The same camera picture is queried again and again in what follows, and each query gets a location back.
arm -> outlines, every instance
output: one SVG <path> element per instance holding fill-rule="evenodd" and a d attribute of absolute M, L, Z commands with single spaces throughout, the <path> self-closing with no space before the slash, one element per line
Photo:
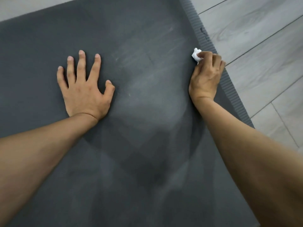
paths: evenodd
<path fill-rule="evenodd" d="M 224 163 L 262 227 L 303 225 L 303 157 L 247 126 L 214 102 L 225 62 L 199 54 L 189 93 Z"/>
<path fill-rule="evenodd" d="M 0 139 L 0 226 L 28 201 L 76 141 L 107 114 L 115 87 L 107 81 L 104 95 L 99 92 L 100 66 L 100 55 L 96 55 L 86 80 L 85 53 L 80 51 L 76 80 L 74 60 L 69 57 L 69 87 L 62 67 L 57 79 L 70 118 Z"/>

hand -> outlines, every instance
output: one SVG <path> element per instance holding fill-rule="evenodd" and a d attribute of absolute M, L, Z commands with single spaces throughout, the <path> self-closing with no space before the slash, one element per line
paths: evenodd
<path fill-rule="evenodd" d="M 198 57 L 203 60 L 196 66 L 188 90 L 195 106 L 201 98 L 214 100 L 226 64 L 221 56 L 212 52 L 200 52 Z"/>
<path fill-rule="evenodd" d="M 86 61 L 84 51 L 79 51 L 79 62 L 77 67 L 77 78 L 74 73 L 74 58 L 67 59 L 67 80 L 64 80 L 63 67 L 58 68 L 57 80 L 61 89 L 67 114 L 74 116 L 76 114 L 88 114 L 98 122 L 108 112 L 115 87 L 111 81 L 105 83 L 104 94 L 98 89 L 97 81 L 101 67 L 101 57 L 99 54 L 95 56 L 95 62 L 86 80 L 85 73 Z"/>

forearm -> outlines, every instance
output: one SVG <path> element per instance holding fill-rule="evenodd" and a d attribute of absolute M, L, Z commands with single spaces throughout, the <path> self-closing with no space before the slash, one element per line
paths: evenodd
<path fill-rule="evenodd" d="M 87 114 L 0 139 L 0 226 L 23 206 L 97 120 Z"/>
<path fill-rule="evenodd" d="M 214 101 L 201 101 L 197 108 L 262 226 L 302 225 L 302 157 L 245 125 Z"/>

floor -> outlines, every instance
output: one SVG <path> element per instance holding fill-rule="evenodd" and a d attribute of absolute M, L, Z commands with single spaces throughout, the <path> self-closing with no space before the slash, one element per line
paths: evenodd
<path fill-rule="evenodd" d="M 192 0 L 256 129 L 303 153 L 303 0 Z"/>

gray yoga mat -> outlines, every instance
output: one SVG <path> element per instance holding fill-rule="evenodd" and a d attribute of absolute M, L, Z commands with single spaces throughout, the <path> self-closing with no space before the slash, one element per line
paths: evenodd
<path fill-rule="evenodd" d="M 9 226 L 254 226 L 187 89 L 215 49 L 189 0 L 76 0 L 0 23 L 0 137 L 67 117 L 66 58 L 102 56 L 111 109 Z M 224 72 L 215 99 L 252 126 Z"/>

